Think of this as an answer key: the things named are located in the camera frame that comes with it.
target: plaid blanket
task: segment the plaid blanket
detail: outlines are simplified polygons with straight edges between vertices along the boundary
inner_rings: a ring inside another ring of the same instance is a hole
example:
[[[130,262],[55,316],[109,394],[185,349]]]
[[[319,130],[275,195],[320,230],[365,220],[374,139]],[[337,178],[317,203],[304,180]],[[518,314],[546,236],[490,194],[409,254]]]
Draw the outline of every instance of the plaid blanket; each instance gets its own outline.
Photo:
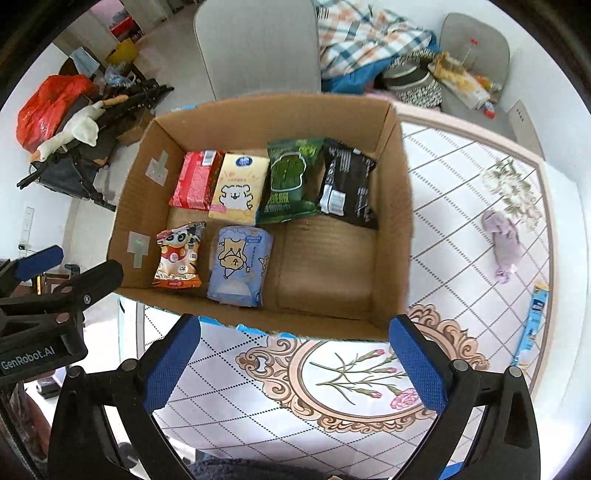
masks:
[[[313,0],[318,15],[323,80],[410,53],[435,36],[396,13],[355,0]]]

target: stroller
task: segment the stroller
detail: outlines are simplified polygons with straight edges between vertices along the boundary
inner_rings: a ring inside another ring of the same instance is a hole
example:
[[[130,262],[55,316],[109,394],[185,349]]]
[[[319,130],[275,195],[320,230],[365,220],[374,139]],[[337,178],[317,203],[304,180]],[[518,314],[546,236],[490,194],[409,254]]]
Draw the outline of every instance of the stroller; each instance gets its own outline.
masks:
[[[30,170],[31,173],[19,181],[17,187],[22,190],[36,181],[54,192],[79,199],[90,199],[114,212],[115,205],[105,201],[103,194],[93,185],[97,172],[109,167],[102,159],[108,157],[113,150],[117,136],[133,126],[136,114],[141,113],[144,108],[152,108],[172,90],[173,87],[159,85],[154,79],[136,83],[123,90],[120,93],[127,95],[128,99],[108,108],[96,122],[99,126],[96,146],[91,147],[79,140],[73,140],[60,147],[47,160],[32,161],[33,171]],[[67,111],[56,132],[61,132],[72,115],[90,103],[88,97],[79,96]]]

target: chair backrest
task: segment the chair backrest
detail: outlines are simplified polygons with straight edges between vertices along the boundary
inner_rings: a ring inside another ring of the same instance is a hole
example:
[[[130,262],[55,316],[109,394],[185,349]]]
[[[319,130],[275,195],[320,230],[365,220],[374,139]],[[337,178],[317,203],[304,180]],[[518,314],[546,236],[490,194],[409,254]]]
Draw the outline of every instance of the chair backrest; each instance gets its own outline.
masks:
[[[217,100],[320,91],[310,0],[207,0],[195,13],[194,27]]]
[[[511,52],[506,38],[495,28],[464,14],[449,14],[441,30],[440,45],[462,60],[470,39],[478,40],[479,55],[473,71],[505,85]]]

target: black snack bag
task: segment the black snack bag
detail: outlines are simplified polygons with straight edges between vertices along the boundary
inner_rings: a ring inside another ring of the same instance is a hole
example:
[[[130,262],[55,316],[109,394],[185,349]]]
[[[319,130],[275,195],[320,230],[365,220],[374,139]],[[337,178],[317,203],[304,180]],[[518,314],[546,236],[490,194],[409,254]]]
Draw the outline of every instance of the black snack bag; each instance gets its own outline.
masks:
[[[336,140],[323,145],[326,172],[318,202],[320,210],[353,225],[378,228],[378,219],[369,207],[369,173],[376,162]]]

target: white patterned tablecloth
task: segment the white patterned tablecloth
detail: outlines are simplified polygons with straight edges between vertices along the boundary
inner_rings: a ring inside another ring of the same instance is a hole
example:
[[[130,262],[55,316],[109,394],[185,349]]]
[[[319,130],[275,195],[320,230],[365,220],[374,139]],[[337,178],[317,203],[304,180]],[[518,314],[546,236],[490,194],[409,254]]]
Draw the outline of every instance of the white patterned tablecloth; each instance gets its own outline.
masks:
[[[524,329],[535,280],[550,284],[551,245],[533,166],[457,135],[403,123],[413,185],[409,315],[451,358],[504,371]],[[507,284],[495,280],[489,207],[510,205],[480,174],[513,160],[542,213],[518,224],[523,257]],[[178,316],[147,307],[145,347]],[[535,378],[544,329],[526,379]],[[166,407],[164,432],[216,456],[308,466],[359,478],[395,475],[433,422],[386,343],[295,340],[202,323],[202,341]],[[475,408],[452,457],[478,428]]]

